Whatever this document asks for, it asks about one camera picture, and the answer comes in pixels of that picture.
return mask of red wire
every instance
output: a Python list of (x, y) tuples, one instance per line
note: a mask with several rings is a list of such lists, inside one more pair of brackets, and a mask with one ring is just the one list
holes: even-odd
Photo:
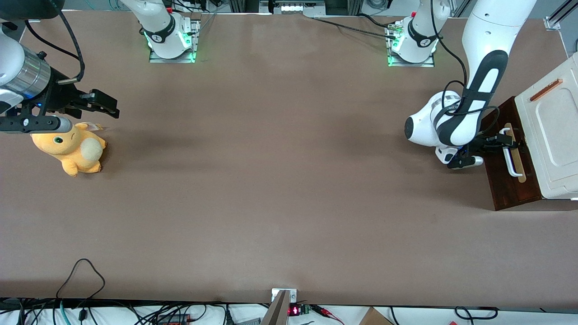
[(345, 325), (339, 318), (337, 318), (335, 315), (331, 315), (329, 316), (329, 318), (331, 319), (335, 319), (336, 321), (338, 321), (339, 323), (341, 323), (341, 325)]
[(323, 315), (328, 316), (329, 318), (338, 321), (339, 323), (341, 323), (341, 325), (345, 325), (337, 316), (333, 315), (330, 311), (328, 311), (327, 309), (323, 308), (321, 310), (321, 313), (323, 313)]

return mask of metal mounting plate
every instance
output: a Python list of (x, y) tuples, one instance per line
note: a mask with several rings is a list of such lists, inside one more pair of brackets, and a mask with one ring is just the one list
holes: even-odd
[(281, 290), (288, 290), (290, 297), (291, 297), (291, 303), (294, 304), (297, 302), (297, 289), (286, 289), (286, 288), (273, 288), (271, 289), (271, 302), (273, 302), (273, 300), (275, 300), (275, 297), (277, 297), (277, 293), (279, 293), (279, 291)]
[(197, 46), (199, 44), (199, 30), (201, 29), (201, 21), (200, 20), (191, 20), (191, 32), (193, 33), (190, 36), (190, 41), (192, 46), (183, 52), (183, 54), (179, 55), (176, 58), (161, 58), (150, 50), (149, 55), (149, 62), (150, 63), (195, 63), (195, 59), (197, 58)]

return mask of white floor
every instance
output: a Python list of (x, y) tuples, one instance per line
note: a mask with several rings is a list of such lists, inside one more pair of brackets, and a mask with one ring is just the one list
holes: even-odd
[[(323, 306), (331, 311), (335, 316), (341, 318), (345, 325), (358, 325), (363, 318), (368, 307), (362, 306)], [(136, 310), (144, 316), (158, 310), (159, 307), (147, 306), (137, 307)], [(202, 305), (192, 306), (188, 310), (193, 319), (202, 314)], [(260, 305), (239, 304), (229, 305), (229, 310), (235, 323), (245, 322), (251, 319), (263, 317), (266, 308)], [(387, 307), (377, 307), (377, 310), (393, 323), (391, 313)], [(471, 325), (467, 320), (462, 320), (454, 314), (453, 309), (432, 309), (432, 308), (394, 308), (395, 316), (399, 325), (449, 325), (455, 322), (458, 325)], [(65, 310), (71, 325), (78, 325), (79, 309)], [(98, 325), (133, 325), (137, 322), (136, 316), (127, 308), (121, 307), (100, 307), (92, 308), (92, 313)], [(493, 312), (471, 311), (473, 316), (488, 316)], [(66, 325), (59, 310), (56, 310), (56, 325)], [(224, 311), (222, 308), (208, 306), (205, 315), (195, 322), (196, 325), (222, 325)], [(34, 316), (27, 319), (26, 325), (32, 322)], [(0, 315), (0, 324), (15, 325), (18, 321), (18, 311)], [(340, 325), (337, 321), (319, 316), (316, 313), (290, 317), (288, 325), (303, 325), (314, 321), (312, 325)], [(88, 316), (84, 321), (85, 325), (93, 325), (94, 322)], [(537, 313), (537, 312), (509, 312), (500, 311), (498, 317), (492, 320), (475, 320), (475, 325), (570, 325), (578, 324), (578, 315), (563, 313)], [(39, 315), (38, 325), (54, 325), (52, 320), (52, 309), (43, 311)]]

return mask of green led light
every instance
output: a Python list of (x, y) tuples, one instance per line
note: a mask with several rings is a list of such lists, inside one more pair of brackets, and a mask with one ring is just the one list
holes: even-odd
[(179, 33), (179, 38), (181, 39), (181, 42), (183, 43), (184, 47), (190, 47), (191, 46), (191, 37), (188, 36), (187, 34), (184, 33)]

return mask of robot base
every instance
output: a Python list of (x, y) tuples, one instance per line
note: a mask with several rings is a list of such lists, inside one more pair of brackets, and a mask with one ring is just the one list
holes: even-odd
[(192, 46), (187, 49), (183, 54), (179, 55), (176, 58), (161, 58), (153, 52), (153, 49), (150, 50), (149, 55), (149, 62), (150, 63), (195, 63), (197, 58), (197, 46), (199, 44), (199, 31), (201, 30), (201, 21), (200, 20), (191, 20), (191, 28), (189, 31), (192, 35), (183, 38), (183, 42), (190, 42)]
[(395, 26), (398, 27), (396, 29), (389, 29), (389, 28), (384, 28), (386, 35), (391, 35), (396, 37), (395, 39), (388, 39), (386, 38), (386, 48), (387, 48), (387, 65), (388, 67), (426, 67), (426, 68), (433, 68), (435, 65), (435, 61), (434, 61), (434, 54), (433, 52), (435, 52), (435, 47), (434, 50), (432, 52), (432, 54), (429, 55), (429, 57), (423, 61), (423, 62), (418, 62), (418, 63), (412, 63), (412, 62), (407, 62), (404, 59), (402, 59), (399, 54), (397, 54), (395, 51), (392, 51), (392, 48), (394, 47), (399, 47), (400, 41), (401, 41), (401, 34), (403, 33), (403, 26), (402, 26), (403, 21), (396, 21), (395, 22)]

